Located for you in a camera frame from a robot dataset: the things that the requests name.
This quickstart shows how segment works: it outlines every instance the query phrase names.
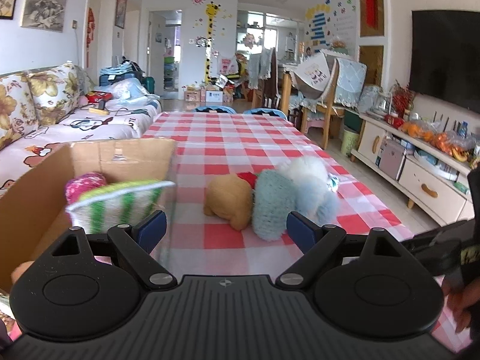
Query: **white tv cabinet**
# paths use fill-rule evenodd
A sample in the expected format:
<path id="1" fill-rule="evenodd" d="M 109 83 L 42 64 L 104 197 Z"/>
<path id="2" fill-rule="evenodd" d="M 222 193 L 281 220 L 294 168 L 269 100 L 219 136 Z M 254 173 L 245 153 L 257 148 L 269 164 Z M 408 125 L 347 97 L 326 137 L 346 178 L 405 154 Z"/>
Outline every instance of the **white tv cabinet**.
<path id="1" fill-rule="evenodd" d="M 474 217 L 471 196 L 457 190 L 453 181 L 432 174 L 429 168 L 418 162 L 414 156 L 406 156 L 405 165 L 398 181 L 382 172 L 376 166 L 375 160 L 383 138 L 386 135 L 396 135 L 459 171 L 458 181 L 464 185 L 468 185 L 467 175 L 470 172 L 467 163 L 455 160 L 423 140 L 410 137 L 385 121 L 379 121 L 364 114 L 359 114 L 359 116 L 363 119 L 363 123 L 358 149 L 352 150 L 352 161 L 357 158 L 365 163 L 409 198 L 407 204 L 409 208 L 417 204 L 441 226 Z"/>

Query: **metal screw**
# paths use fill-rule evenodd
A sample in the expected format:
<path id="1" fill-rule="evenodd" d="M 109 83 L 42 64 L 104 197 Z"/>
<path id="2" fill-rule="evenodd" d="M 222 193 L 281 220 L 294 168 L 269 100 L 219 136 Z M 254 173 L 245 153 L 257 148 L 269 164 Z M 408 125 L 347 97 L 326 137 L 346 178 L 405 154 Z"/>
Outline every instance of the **metal screw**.
<path id="1" fill-rule="evenodd" d="M 303 277 L 299 274 L 283 274 L 280 281 L 287 286 L 298 286 L 302 283 Z"/>
<path id="2" fill-rule="evenodd" d="M 165 286 L 173 281 L 171 274 L 153 274 L 150 276 L 150 282 L 157 286 Z"/>

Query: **red and white checkered tablecloth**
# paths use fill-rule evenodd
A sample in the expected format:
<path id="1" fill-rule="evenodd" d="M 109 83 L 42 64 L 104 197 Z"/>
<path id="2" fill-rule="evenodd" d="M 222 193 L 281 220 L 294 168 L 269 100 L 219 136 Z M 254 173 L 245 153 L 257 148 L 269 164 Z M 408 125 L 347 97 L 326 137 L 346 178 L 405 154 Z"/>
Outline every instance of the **red and white checkered tablecloth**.
<path id="1" fill-rule="evenodd" d="M 265 242 L 251 227 L 237 232 L 225 220 L 205 216 L 203 200 L 206 186 L 216 175 L 260 172 L 304 155 L 321 157 L 327 171 L 339 178 L 341 204 L 336 224 L 347 233 L 366 234 L 372 227 L 384 227 L 399 240 L 413 236 L 365 185 L 279 117 L 164 112 L 143 137 L 178 142 L 177 207 L 166 267 L 177 278 L 268 274 L 275 280 L 299 259 L 302 253 L 288 235 Z M 455 351 L 468 343 L 467 332 L 455 335 L 447 310 L 434 335 Z"/>

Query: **white box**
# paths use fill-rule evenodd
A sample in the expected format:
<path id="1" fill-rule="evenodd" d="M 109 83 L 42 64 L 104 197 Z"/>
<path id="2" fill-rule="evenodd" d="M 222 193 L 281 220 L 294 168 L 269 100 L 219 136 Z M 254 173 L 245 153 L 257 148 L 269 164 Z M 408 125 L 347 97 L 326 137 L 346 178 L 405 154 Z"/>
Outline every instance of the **white box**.
<path id="1" fill-rule="evenodd" d="M 223 92 L 222 91 L 206 91 L 205 101 L 208 103 L 222 103 Z"/>

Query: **crosshair logo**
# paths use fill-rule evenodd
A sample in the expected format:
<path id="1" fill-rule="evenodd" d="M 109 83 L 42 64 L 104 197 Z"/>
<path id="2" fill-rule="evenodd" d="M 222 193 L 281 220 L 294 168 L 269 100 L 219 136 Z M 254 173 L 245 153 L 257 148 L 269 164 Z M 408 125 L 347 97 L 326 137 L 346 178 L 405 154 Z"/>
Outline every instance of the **crosshair logo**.
<path id="1" fill-rule="evenodd" d="M 228 279 L 223 279 L 218 282 L 222 287 L 227 288 L 228 286 L 231 286 L 233 283 L 228 280 Z"/>

